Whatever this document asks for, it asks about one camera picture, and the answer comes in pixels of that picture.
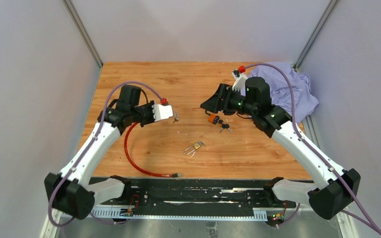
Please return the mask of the black head key bunch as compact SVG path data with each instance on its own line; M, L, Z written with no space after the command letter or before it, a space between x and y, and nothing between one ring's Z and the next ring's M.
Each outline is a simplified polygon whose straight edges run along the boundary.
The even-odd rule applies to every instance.
M231 130L230 126L229 126L227 123L225 123L222 119L220 119L220 120L218 121L218 124L221 125L220 133L221 133L222 131L224 131L224 130L227 130L227 131L229 131L230 133L232 133L232 130Z

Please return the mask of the brass padlock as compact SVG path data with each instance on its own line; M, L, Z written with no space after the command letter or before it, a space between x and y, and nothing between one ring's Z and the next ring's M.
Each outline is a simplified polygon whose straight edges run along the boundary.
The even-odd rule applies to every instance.
M189 155L191 153L194 153L196 150L198 150L201 147L201 145L198 144L198 142L191 145L189 148L184 150L185 155Z

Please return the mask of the red cable lock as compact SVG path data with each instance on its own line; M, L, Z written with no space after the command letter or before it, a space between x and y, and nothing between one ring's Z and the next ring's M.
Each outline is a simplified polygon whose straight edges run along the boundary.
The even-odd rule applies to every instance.
M156 178L180 178L182 173L167 171L171 162L167 160L171 151L163 142L167 139L158 132L146 133L146 127L133 123L125 133L125 157L140 173Z

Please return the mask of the orange black padlock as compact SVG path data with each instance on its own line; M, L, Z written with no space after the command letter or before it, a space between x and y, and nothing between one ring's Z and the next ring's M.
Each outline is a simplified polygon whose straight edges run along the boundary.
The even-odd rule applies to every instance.
M220 120L220 116L216 114L211 114L207 110L204 111L208 115L208 121L211 124L218 124L218 121Z

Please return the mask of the silver key pair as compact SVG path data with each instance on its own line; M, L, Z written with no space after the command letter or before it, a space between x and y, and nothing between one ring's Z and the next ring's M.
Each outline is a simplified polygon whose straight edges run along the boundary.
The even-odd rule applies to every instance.
M173 118L174 118L173 123L179 121L178 116L179 116L178 114L174 114L174 115L173 115Z

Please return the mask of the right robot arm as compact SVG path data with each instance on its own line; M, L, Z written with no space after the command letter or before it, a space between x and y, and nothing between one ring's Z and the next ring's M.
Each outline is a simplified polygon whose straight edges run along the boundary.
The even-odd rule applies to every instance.
M244 95L231 85L221 83L200 107L215 114L250 116L255 127L281 144L314 181L305 183L276 177L263 187L265 203L272 207L282 201L308 205L326 220L352 203L358 192L360 174L355 169L344 169L312 145L293 124L292 117L272 103L270 87L262 77L245 80L243 89Z

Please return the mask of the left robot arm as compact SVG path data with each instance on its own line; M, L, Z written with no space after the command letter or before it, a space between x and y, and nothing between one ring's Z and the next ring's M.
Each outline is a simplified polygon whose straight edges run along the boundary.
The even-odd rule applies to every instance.
M132 191L127 180L111 176L103 182L90 184L90 179L108 149L121 137L127 127L159 122L173 116L172 107L152 87L128 81L115 86L108 94L93 131L76 155L56 174L44 179L48 197L48 219L55 227L63 227L53 218L53 210L82 220L95 205L114 199L128 204Z

